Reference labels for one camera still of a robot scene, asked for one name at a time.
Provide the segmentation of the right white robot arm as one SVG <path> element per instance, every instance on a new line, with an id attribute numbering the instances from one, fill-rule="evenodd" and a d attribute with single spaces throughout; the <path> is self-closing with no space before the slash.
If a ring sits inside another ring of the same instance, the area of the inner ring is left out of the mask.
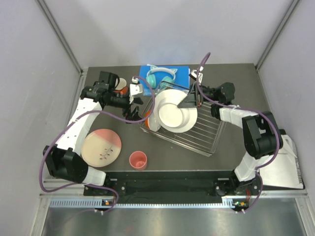
<path id="1" fill-rule="evenodd" d="M 229 82 L 217 88 L 193 83 L 178 107 L 197 108 L 204 101 L 211 101 L 212 117 L 243 130 L 246 152 L 229 178 L 230 190 L 240 195 L 255 179 L 258 170 L 275 159 L 284 143 L 273 114 L 243 110 L 233 105 L 234 93 L 235 86 Z"/>

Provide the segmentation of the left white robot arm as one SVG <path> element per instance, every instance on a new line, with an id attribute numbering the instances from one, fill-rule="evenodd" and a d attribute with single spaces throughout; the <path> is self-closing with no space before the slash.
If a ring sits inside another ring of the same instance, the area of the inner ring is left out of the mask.
<path id="1" fill-rule="evenodd" d="M 109 114 L 103 110 L 106 106 L 122 109 L 122 118 L 111 114 L 113 118 L 126 123 L 142 122 L 138 108 L 132 110 L 131 106 L 143 103 L 141 96 L 145 80 L 133 77 L 124 94 L 117 88 L 120 80 L 114 73 L 101 71 L 93 85 L 83 88 L 69 124 L 43 150 L 41 166 L 47 167 L 50 176 L 68 180 L 70 184 L 92 184 L 101 195 L 111 191 L 112 184 L 106 180 L 106 173 L 89 166 L 81 157 L 81 149 L 96 117 Z"/>

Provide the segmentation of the white blue-rimmed plate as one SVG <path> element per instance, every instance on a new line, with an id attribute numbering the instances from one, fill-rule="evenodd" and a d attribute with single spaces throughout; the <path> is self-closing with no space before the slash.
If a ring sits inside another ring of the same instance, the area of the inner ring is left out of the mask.
<path id="1" fill-rule="evenodd" d="M 166 89 L 155 97 L 154 117 L 166 130 L 184 133 L 196 124 L 198 117 L 196 108 L 177 107 L 186 95 L 185 90 Z"/>

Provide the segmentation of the chrome wire dish rack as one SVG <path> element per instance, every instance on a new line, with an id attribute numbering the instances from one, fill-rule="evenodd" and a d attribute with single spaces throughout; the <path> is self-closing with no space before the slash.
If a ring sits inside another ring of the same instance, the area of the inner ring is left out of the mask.
<path id="1" fill-rule="evenodd" d="M 145 117 L 148 111 L 154 109 L 152 105 L 153 102 L 150 98 L 142 112 L 142 116 Z M 140 124 L 140 128 L 147 133 L 155 135 L 171 143 L 177 144 L 204 156 L 211 156 L 217 149 L 219 139 L 224 130 L 224 123 L 211 116 L 210 108 L 211 104 L 208 102 L 204 102 L 201 107 L 196 108 L 198 112 L 197 122 L 191 130 L 184 133 L 173 133 L 162 126 L 158 131 L 154 132 L 145 125 L 145 122 Z"/>

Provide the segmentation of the pink cream floral plate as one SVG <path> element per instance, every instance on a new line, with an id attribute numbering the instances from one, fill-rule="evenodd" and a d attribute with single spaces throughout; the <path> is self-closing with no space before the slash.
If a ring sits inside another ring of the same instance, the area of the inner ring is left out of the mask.
<path id="1" fill-rule="evenodd" d="M 122 142 L 116 132 L 110 129 L 98 129 L 85 138 L 81 155 L 89 166 L 101 168 L 114 162 L 121 148 Z"/>

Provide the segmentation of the orange mug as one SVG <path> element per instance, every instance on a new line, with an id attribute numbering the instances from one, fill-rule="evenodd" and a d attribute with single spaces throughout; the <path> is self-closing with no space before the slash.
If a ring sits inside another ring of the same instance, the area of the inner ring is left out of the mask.
<path id="1" fill-rule="evenodd" d="M 115 83 L 115 93 L 126 95 L 128 93 L 128 86 L 124 78 L 120 78 Z"/>

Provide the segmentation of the pink plastic cup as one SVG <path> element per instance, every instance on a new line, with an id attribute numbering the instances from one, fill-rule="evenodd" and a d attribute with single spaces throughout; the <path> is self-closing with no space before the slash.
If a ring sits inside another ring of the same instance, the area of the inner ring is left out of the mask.
<path id="1" fill-rule="evenodd" d="M 143 171 L 147 167 L 147 156 L 142 151 L 135 151 L 129 157 L 129 163 L 137 171 Z"/>

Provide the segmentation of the orange white bowl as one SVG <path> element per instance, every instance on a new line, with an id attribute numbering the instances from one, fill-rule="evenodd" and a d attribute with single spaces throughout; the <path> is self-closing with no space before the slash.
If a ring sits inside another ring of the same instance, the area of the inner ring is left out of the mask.
<path id="1" fill-rule="evenodd" d="M 154 114 L 151 114 L 149 116 L 150 111 L 148 111 L 145 115 L 145 117 L 147 118 L 145 120 L 145 125 L 152 131 L 156 132 L 160 129 L 161 125 L 157 122 Z"/>

